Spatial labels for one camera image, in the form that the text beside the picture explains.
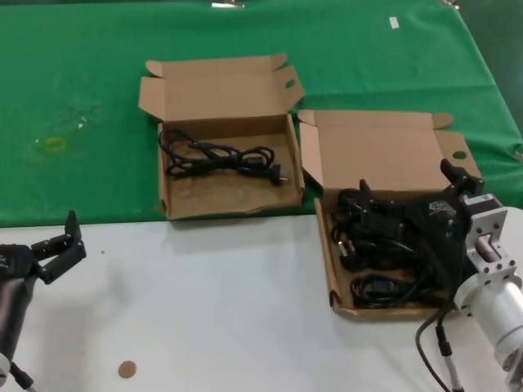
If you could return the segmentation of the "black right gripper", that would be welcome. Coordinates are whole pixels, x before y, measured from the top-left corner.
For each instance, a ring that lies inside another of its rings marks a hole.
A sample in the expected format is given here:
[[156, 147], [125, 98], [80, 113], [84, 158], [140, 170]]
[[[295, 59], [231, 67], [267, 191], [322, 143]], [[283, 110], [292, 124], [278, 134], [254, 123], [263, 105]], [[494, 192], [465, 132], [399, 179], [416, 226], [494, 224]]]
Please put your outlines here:
[[465, 237], [469, 224], [463, 195], [483, 192], [483, 180], [444, 158], [440, 170], [450, 185], [434, 194], [408, 201], [404, 208], [393, 200], [377, 198], [366, 180], [360, 180], [360, 225], [386, 238], [401, 238], [404, 222], [418, 237], [423, 260], [430, 266], [467, 266]]

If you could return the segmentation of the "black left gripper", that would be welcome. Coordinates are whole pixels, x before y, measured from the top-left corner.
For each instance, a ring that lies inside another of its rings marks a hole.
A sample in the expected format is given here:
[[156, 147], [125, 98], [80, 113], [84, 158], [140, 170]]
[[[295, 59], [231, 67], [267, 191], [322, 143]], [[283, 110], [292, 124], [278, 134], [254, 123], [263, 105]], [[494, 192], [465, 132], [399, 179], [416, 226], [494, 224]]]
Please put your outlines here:
[[45, 284], [55, 282], [87, 256], [75, 211], [69, 211], [65, 233], [27, 245], [1, 246], [1, 282], [37, 276]]

